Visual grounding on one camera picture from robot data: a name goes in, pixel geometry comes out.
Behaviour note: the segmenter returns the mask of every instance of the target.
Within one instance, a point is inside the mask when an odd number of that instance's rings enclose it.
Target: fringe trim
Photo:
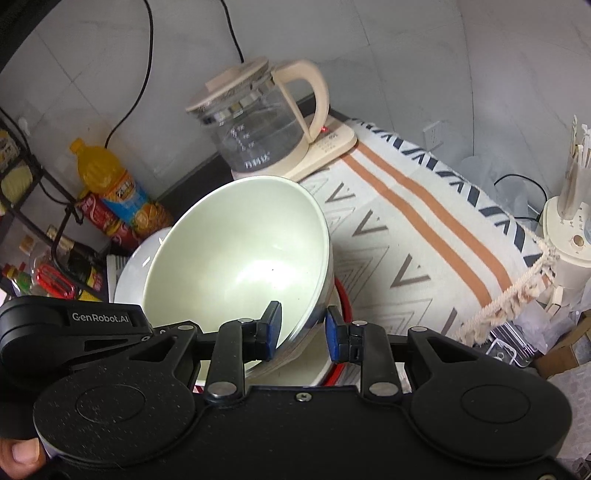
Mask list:
[[[550,247],[529,229],[526,234],[542,250],[542,256],[512,286],[489,303],[467,322],[464,322],[451,337],[464,345],[473,346],[486,342],[491,330],[516,318],[523,308],[535,300],[552,283],[556,274],[553,268],[558,260],[554,247]]]

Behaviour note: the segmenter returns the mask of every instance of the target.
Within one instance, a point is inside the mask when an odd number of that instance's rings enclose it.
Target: spice rack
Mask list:
[[[0,201],[5,206],[6,211],[7,211],[6,214],[4,215],[4,217],[2,218],[2,221],[0,222],[0,243],[6,237],[14,219],[15,218],[19,219],[24,225],[27,226],[27,228],[29,228],[33,233],[35,233],[35,235],[37,236],[37,238],[40,241],[42,241],[48,247],[50,247],[51,260],[52,260],[53,264],[55,265],[55,267],[58,269],[58,271],[64,277],[66,277],[77,288],[80,288],[80,289],[90,293],[91,295],[97,297],[99,300],[109,301],[108,294],[107,294],[105,288],[101,292],[98,292],[98,291],[92,289],[91,287],[89,287],[88,285],[86,285],[85,283],[78,280],[78,278],[76,278],[74,276],[74,274],[68,269],[68,267],[60,261],[58,255],[57,255],[57,247],[58,247],[61,237],[64,233],[64,229],[66,228],[66,225],[70,221],[70,218],[72,216],[74,216],[76,223],[78,223],[79,225],[81,225],[83,223],[84,216],[78,210],[76,210],[76,207],[75,207],[76,199],[70,194],[70,192],[68,192],[55,179],[55,177],[53,177],[45,169],[45,167],[43,167],[39,163],[39,161],[37,160],[37,158],[34,154],[28,152],[28,148],[20,141],[20,139],[17,137],[17,135],[14,134],[13,130],[1,118],[0,118],[0,129],[6,130],[9,133],[9,135],[14,140],[14,142],[17,144],[17,146],[21,152],[17,158],[11,160],[8,163],[6,169],[3,172],[0,172],[0,183],[8,175],[8,173],[11,170],[13,170],[17,165],[19,165],[22,161],[24,163],[26,163],[26,165],[29,167],[29,169],[31,170],[31,175],[33,176],[33,181],[31,182],[31,184],[28,186],[26,191],[22,194],[22,196],[20,197],[20,199],[16,203],[12,203],[10,200],[8,200],[6,198],[6,196],[4,195],[4,192],[0,188]],[[65,201],[68,203],[68,205],[64,206],[64,210],[65,210],[64,218],[63,218],[60,226],[57,229],[56,238],[54,240],[49,238],[42,229],[40,229],[29,217],[27,217],[21,211],[22,206],[27,201],[27,199],[30,197],[33,190],[40,184],[42,179],[46,179],[58,192],[60,192],[60,194],[64,197]],[[92,259],[89,258],[88,260],[92,260],[93,262],[98,261],[98,262],[104,263],[104,257],[99,255],[97,252],[95,252],[94,258],[92,258]]]

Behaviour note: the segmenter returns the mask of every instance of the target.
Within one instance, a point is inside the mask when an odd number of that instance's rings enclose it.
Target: red can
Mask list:
[[[141,241],[136,233],[111,212],[97,195],[89,192],[78,203],[78,207],[93,225],[110,236],[116,244],[129,252],[138,248]]]

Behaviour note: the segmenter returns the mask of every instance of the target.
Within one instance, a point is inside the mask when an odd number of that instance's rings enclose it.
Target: kettle handle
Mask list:
[[[308,143],[312,143],[316,137],[320,135],[320,131],[328,117],[330,106],[329,88],[320,69],[308,60],[295,60],[277,66],[273,70],[272,76],[273,81],[280,88],[281,93],[285,97],[287,104],[294,112],[295,118],[298,120],[301,129],[304,131],[306,140]],[[312,119],[309,128],[296,104],[296,101],[285,87],[286,83],[298,79],[307,81],[312,86],[314,96],[316,97],[316,111],[314,112],[314,118]]]

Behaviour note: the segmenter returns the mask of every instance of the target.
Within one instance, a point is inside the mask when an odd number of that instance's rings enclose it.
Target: glass kettle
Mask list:
[[[316,97],[309,126],[286,88],[297,79],[309,82]],[[259,57],[207,82],[186,110],[199,118],[239,176],[263,168],[265,174],[280,176],[304,158],[320,134],[329,91],[318,67],[308,60],[270,67],[268,59]]]

